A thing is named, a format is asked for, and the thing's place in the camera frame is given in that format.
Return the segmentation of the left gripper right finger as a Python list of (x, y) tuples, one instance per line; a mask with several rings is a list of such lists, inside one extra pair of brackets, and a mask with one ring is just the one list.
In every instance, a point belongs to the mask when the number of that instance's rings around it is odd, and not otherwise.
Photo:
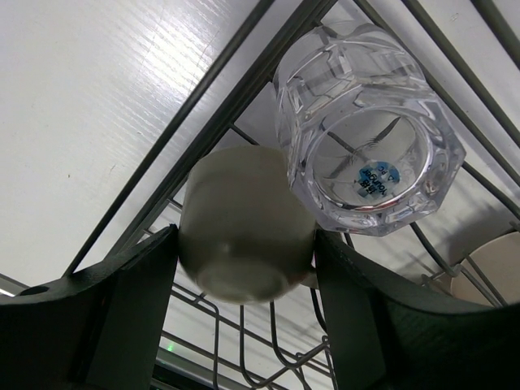
[(339, 388), (518, 388), (518, 305), (434, 292), (330, 232), (317, 232), (314, 252)]

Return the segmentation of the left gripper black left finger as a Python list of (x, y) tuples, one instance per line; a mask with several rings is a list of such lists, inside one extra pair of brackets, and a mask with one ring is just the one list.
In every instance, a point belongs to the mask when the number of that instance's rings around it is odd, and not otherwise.
[(147, 389), (176, 273), (175, 225), (1, 299), (3, 389)]

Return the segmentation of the beige tumbler cup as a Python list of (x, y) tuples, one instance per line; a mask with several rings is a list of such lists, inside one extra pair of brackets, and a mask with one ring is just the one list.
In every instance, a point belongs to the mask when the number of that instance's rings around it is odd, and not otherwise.
[[(470, 256), (507, 304), (519, 303), (519, 232), (496, 238)], [(492, 306), (463, 274), (451, 280), (450, 288), (457, 299)]]

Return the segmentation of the clear glass cup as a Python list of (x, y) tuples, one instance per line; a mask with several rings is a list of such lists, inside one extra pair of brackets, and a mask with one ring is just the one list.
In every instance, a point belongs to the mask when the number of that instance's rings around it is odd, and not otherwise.
[(313, 28), (274, 86), (289, 186), (321, 228), (386, 236), (440, 208), (466, 152), (389, 33), (355, 21)]

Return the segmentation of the grey-green small mug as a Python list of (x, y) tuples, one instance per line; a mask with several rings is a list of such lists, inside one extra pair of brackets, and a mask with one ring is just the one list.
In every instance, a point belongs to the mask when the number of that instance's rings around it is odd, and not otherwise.
[(237, 305), (317, 285), (316, 222), (291, 192), (284, 155), (259, 145), (206, 155), (190, 171), (179, 258), (204, 292)]

